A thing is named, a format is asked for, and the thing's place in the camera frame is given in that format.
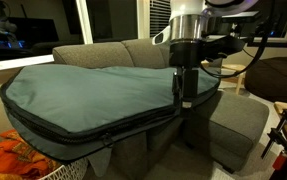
zipper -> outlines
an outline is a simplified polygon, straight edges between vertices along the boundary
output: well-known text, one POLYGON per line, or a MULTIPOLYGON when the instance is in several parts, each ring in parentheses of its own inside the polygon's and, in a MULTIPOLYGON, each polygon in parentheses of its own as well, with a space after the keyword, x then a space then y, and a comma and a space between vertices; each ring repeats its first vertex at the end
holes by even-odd
POLYGON ((94 133, 92 135, 82 135, 80 137, 65 137, 65 136, 60 135, 59 133, 53 132, 45 128, 44 126, 36 124, 32 122, 31 120, 28 120, 25 117, 22 117, 17 112, 15 112, 8 104, 6 104, 5 102, 3 103, 6 109, 8 110, 9 114, 11 114, 17 120, 19 120, 24 126, 30 129, 32 132, 42 137, 45 137, 51 141, 55 141, 55 142, 59 142, 63 144, 81 144, 81 143, 86 143, 86 142, 90 142, 93 140, 101 139, 103 140, 103 142, 106 142, 106 143, 109 142, 107 143, 107 145, 110 146, 111 144, 113 145, 113 143, 111 143, 111 141, 113 141, 111 139, 113 135, 120 134, 129 129, 134 129, 134 128, 137 128, 137 127, 140 127, 146 124, 150 124, 151 121, 154 122, 158 120, 163 120, 165 118, 174 117, 175 115, 175 109, 168 108, 168 109, 162 110, 161 112, 157 114, 152 113, 151 115, 148 115, 146 117, 140 117, 140 120, 126 122, 126 123, 117 125, 115 127, 102 130, 102 132, 94 133))

